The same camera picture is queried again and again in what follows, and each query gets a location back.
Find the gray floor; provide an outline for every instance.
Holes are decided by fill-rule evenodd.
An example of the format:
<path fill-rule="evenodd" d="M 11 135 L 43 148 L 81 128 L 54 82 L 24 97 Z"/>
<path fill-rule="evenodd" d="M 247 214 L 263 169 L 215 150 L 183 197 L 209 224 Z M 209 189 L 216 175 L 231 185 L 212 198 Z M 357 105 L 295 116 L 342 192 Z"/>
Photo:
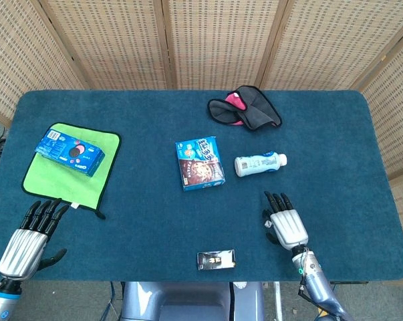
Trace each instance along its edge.
<path fill-rule="evenodd" d="M 115 284 L 116 313 L 110 310 L 108 321 L 117 320 L 122 304 L 121 286 Z M 274 321 L 272 284 L 264 286 L 266 321 Z M 282 282 L 284 320 L 310 321 L 317 308 L 297 295 L 298 283 Z M 403 321 L 403 287 L 371 282 L 368 285 L 342 285 L 335 290 L 341 303 L 361 321 Z M 23 284 L 22 299 L 14 320 L 99 320 L 110 299 L 109 282 L 41 282 Z"/>

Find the plastic bottle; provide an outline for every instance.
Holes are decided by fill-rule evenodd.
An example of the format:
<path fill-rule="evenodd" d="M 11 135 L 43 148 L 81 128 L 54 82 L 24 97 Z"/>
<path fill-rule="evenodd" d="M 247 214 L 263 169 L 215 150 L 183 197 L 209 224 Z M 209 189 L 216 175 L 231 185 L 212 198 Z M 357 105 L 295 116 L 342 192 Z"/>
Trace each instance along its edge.
<path fill-rule="evenodd" d="M 255 173 L 275 172 L 287 164 L 287 157 L 276 152 L 267 152 L 261 155 L 237 157 L 235 159 L 235 172 L 243 177 Z"/>

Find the green cloth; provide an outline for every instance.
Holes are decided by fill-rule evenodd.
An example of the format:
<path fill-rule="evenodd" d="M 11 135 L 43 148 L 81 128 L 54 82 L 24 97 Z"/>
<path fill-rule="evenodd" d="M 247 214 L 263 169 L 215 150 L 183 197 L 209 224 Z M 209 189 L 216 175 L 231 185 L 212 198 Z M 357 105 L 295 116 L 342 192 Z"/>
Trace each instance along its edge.
<path fill-rule="evenodd" d="M 23 190 L 44 197 L 61 198 L 99 214 L 100 201 L 120 146 L 120 137 L 111 132 L 62 123 L 54 124 L 51 129 L 100 147 L 105 157 L 93 177 L 89 177 L 35 153 L 23 180 Z"/>

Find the blue tablecloth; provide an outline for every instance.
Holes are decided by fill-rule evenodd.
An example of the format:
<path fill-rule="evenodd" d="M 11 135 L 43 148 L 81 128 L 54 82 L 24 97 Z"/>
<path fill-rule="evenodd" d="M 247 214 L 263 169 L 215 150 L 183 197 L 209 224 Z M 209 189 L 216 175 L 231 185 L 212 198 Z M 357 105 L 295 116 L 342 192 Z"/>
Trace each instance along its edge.
<path fill-rule="evenodd" d="M 36 91 L 24 95 L 0 162 L 0 257 L 37 197 L 21 190 L 36 144 L 66 122 L 122 137 L 100 210 L 70 209 L 45 255 L 66 247 L 48 280 L 297 280 L 291 253 L 269 243 L 264 190 L 285 192 L 331 280 L 403 278 L 403 232 L 364 97 L 267 91 L 281 128 L 251 132 L 209 118 L 224 91 Z M 174 142 L 216 136 L 226 183 L 183 192 Z M 288 164 L 239 178 L 234 158 L 276 150 Z M 198 271 L 196 253 L 235 249 L 237 266 Z"/>

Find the woven room divider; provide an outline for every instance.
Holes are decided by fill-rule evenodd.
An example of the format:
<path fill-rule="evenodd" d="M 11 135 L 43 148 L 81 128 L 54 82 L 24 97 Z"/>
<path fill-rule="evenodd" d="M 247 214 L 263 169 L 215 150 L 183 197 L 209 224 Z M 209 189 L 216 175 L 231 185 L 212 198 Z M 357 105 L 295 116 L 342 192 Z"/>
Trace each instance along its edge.
<path fill-rule="evenodd" d="M 0 121 L 28 90 L 355 89 L 403 224 L 403 0 L 0 0 Z"/>

